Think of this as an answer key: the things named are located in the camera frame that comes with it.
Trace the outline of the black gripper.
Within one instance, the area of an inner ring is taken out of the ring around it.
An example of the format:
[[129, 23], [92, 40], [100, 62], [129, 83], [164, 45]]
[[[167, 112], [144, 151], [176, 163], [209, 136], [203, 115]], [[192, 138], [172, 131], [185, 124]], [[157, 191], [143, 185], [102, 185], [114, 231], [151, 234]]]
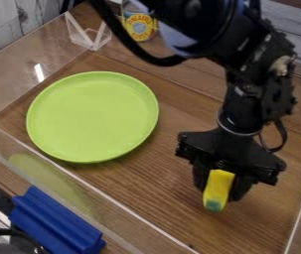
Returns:
[[181, 132], [176, 155], [193, 166], [195, 186], [204, 191], [211, 170], [236, 174], [230, 200], [240, 201], [256, 183], [278, 184], [286, 162], [251, 136], [238, 136], [222, 127], [205, 132]]

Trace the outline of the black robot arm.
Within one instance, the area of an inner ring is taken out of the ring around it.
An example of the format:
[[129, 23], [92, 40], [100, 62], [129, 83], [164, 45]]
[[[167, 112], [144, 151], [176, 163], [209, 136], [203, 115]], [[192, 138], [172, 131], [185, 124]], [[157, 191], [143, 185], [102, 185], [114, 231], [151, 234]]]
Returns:
[[207, 58], [227, 70], [227, 98], [219, 127], [179, 134], [177, 156], [193, 165], [196, 187], [216, 199], [216, 173], [228, 182], [226, 201], [242, 200], [254, 185], [276, 185], [286, 162], [270, 148], [263, 128], [272, 124], [283, 139], [282, 118], [294, 112], [295, 46], [262, 17], [260, 0], [132, 0], [159, 20], [173, 54], [152, 56], [128, 35], [106, 0], [89, 0], [120, 42], [133, 54], [159, 66]]

